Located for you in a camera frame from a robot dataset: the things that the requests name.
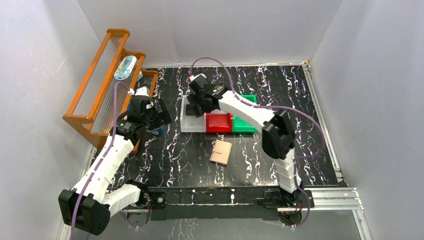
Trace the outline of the white plastic bin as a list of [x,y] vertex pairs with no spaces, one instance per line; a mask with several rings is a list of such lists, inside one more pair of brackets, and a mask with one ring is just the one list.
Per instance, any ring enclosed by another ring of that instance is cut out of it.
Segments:
[[195,115],[188,115],[189,102],[187,95],[183,95],[181,99],[181,110],[180,110],[180,131],[182,133],[205,133],[206,128],[206,114],[201,117]]

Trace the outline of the red plastic bin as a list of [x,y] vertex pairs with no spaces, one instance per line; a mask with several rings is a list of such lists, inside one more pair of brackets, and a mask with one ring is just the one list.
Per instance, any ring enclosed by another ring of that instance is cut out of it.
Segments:
[[207,133],[232,133],[233,115],[226,114],[206,114],[206,132]]

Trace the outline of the green plastic bin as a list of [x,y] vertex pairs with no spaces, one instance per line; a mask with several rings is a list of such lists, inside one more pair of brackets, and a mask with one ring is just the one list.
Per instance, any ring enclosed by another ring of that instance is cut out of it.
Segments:
[[[252,103],[255,103],[255,104],[257,103],[256,95],[242,94],[241,97],[245,98],[246,100]],[[240,117],[233,114],[232,115],[232,132],[233,133],[255,133],[257,132],[257,129],[251,124],[242,120]]]

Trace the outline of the beige leather card holder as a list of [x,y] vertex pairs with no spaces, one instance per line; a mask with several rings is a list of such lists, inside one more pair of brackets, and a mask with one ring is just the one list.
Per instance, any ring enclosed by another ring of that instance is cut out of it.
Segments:
[[216,140],[210,155],[210,161],[226,166],[229,162],[231,149],[232,144],[230,142]]

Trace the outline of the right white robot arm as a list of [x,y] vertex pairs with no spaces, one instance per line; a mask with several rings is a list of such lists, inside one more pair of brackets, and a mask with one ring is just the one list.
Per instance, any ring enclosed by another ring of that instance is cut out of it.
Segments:
[[247,101],[224,84],[211,83],[204,74],[188,78],[187,97],[196,117],[221,110],[242,119],[261,134],[265,154],[274,160],[280,196],[273,202],[295,207],[302,199],[302,180],[295,169],[295,130],[285,110],[270,110]]

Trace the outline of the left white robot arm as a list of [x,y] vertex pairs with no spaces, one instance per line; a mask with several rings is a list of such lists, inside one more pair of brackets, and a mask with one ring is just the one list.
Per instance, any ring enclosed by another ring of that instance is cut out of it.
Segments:
[[160,135],[172,122],[163,99],[152,100],[149,89],[130,89],[129,109],[120,114],[106,138],[106,143],[86,174],[71,188],[58,196],[63,222],[71,227],[71,236],[80,229],[100,235],[110,218],[128,206],[150,205],[148,187],[128,180],[118,189],[107,192],[117,170],[144,134]]

